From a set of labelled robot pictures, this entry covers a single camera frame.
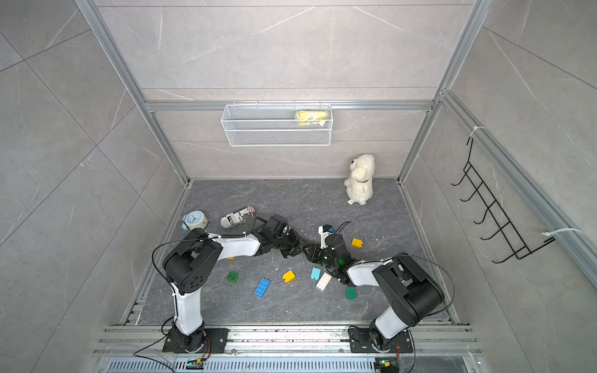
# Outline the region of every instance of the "white wire basket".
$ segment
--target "white wire basket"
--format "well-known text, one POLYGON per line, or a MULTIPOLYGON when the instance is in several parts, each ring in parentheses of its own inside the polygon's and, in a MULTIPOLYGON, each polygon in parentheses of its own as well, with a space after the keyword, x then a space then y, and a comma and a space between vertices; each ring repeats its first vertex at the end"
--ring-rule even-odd
POLYGON ((331 105, 255 103, 226 105, 222 126, 231 146, 330 145, 331 105), (300 110, 327 110, 327 119, 304 124, 294 115, 300 110))

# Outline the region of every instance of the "metal plate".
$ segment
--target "metal plate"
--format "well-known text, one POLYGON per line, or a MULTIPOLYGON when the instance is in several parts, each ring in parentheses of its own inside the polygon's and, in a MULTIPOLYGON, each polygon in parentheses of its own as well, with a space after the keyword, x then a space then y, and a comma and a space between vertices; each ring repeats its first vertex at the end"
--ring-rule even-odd
MULTIPOLYGON (((205 335, 210 339, 210 353, 224 353, 226 341, 228 339, 228 329, 206 328, 205 335)), ((162 348, 162 352, 188 353, 185 349, 178 346, 173 340, 168 340, 169 338, 166 339, 164 347, 162 348)), ((207 345, 204 344, 198 351, 193 352, 193 354, 203 354, 203 351, 205 351, 206 347, 207 345)))
MULTIPOLYGON (((369 328, 359 328, 353 326, 349 329, 350 335, 350 352, 352 353, 378 353, 373 349, 371 338, 369 337, 369 328)), ((396 343, 400 346, 401 353, 412 353, 413 344, 410 340, 409 334, 406 331, 401 331, 396 336, 396 343)), ((392 347, 388 352, 396 353, 398 349, 392 347)))

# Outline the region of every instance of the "stuffed toy dog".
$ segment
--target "stuffed toy dog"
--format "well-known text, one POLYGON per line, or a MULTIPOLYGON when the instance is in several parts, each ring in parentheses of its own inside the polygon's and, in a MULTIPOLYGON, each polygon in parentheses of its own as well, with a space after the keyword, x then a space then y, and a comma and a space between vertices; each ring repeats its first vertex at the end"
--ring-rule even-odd
POLYGON ((363 154, 352 160, 350 176, 344 181, 346 194, 351 200, 364 205, 373 196, 373 171, 375 171, 373 155, 363 154))

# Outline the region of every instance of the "white lego brick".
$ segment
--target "white lego brick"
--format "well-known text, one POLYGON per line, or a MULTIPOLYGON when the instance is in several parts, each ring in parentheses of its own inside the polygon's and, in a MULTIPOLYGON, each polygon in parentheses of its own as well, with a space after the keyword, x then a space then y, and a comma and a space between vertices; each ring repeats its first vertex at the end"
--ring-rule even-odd
POLYGON ((317 288, 321 291, 325 290, 325 287, 328 286, 328 282, 330 282, 331 279, 331 274, 324 272, 324 274, 321 275, 321 278, 317 282, 317 288))

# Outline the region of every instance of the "white zip tie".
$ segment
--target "white zip tie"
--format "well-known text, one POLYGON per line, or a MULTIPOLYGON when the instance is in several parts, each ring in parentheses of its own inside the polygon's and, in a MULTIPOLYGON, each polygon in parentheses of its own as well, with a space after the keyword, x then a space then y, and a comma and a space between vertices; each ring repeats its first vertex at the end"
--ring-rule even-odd
POLYGON ((579 232, 579 233, 582 233, 582 234, 584 234, 584 232, 583 232, 582 230, 580 230, 580 229, 576 229, 576 228, 560 228, 560 229, 556 229, 556 230, 554 230, 554 231, 552 231, 552 232, 543 232, 543 233, 541 233, 541 234, 542 234, 543 236, 547 236, 547 237, 549 237, 549 236, 553 236, 553 235, 555 235, 556 233, 559 233, 559 232, 567 232, 567 231, 574 231, 574 232, 579 232))
POLYGON ((474 126, 474 127, 473 127, 473 131, 470 133, 469 137, 472 137, 472 136, 473 136, 473 133, 475 133, 475 131, 476 131, 476 130, 478 130, 479 128, 483 128, 483 129, 485 129, 485 127, 483 127, 483 126, 474 126))

